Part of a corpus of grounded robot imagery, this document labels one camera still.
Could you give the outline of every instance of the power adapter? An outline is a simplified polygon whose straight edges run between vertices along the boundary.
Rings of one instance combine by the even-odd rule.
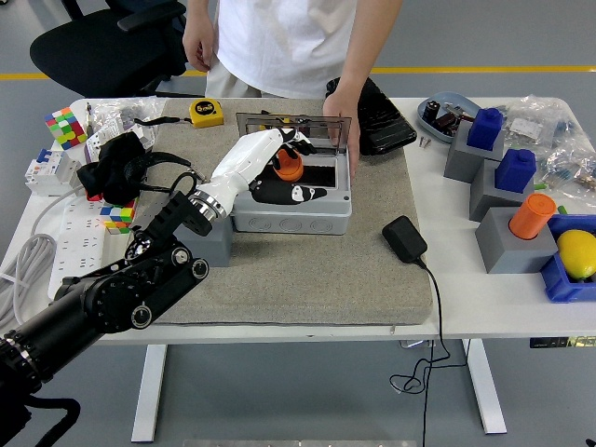
[[[408,216],[400,216],[385,225],[382,234],[391,250],[398,255],[400,261],[406,264],[419,260],[428,249],[427,243]]]

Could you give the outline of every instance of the black case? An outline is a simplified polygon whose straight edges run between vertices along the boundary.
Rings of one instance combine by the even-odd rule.
[[[339,77],[327,83],[327,95],[334,93]],[[358,103],[360,153],[381,156],[415,142],[418,134],[398,108],[368,78]]]

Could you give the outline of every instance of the person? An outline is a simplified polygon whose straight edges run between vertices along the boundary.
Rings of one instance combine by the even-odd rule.
[[[359,161],[358,100],[402,0],[188,0],[183,46],[189,63],[208,72],[212,98],[324,98],[327,116],[351,117],[350,178]]]

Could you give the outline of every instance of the table leg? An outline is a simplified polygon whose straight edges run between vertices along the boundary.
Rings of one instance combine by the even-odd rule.
[[[147,347],[131,442],[153,442],[167,349],[168,345]]]
[[[491,367],[488,364],[486,351],[484,351],[484,343],[482,339],[478,338],[469,341],[467,366],[472,377],[478,408],[481,412],[484,433],[507,433],[505,419],[503,418],[503,412],[501,412],[501,404],[494,387]],[[464,348],[466,348],[468,340],[462,340],[462,342]]]

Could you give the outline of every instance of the human hand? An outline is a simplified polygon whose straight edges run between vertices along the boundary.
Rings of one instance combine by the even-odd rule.
[[[208,15],[188,16],[183,35],[184,53],[199,72],[210,70],[214,36],[213,23]]]
[[[342,94],[338,89],[329,95],[323,103],[323,114],[325,116],[342,116],[352,118],[349,133],[347,135],[347,153],[350,161],[350,182],[354,181],[356,168],[360,158],[360,124],[358,121],[358,97],[351,98]]]

